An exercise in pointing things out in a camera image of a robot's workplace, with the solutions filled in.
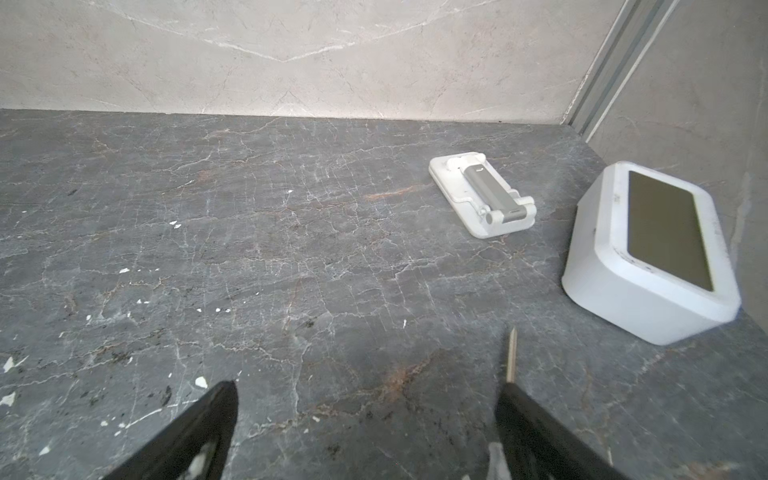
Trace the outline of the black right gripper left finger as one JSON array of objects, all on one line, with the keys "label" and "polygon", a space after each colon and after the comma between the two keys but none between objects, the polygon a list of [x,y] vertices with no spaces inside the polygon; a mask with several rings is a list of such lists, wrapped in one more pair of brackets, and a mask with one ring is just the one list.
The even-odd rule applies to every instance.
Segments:
[{"label": "black right gripper left finger", "polygon": [[158,435],[108,473],[108,479],[219,479],[236,422],[236,383],[221,381]]}]

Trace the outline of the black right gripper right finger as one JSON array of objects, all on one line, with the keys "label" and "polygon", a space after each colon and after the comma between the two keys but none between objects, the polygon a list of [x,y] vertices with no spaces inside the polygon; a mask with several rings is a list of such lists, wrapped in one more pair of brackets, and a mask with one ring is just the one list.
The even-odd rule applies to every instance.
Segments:
[{"label": "black right gripper right finger", "polygon": [[495,420],[514,479],[624,479],[517,384],[500,392]]}]

